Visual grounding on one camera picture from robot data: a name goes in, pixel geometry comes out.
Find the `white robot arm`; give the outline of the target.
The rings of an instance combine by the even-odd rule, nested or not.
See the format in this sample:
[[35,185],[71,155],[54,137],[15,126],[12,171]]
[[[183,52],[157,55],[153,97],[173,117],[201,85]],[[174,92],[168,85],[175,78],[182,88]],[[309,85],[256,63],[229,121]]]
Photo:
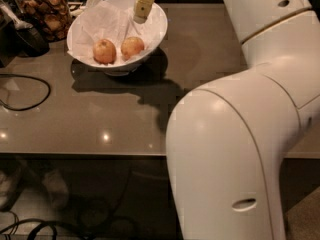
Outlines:
[[309,0],[223,0],[248,70],[172,111],[167,166],[184,240],[286,240],[279,174],[319,119],[320,22]]

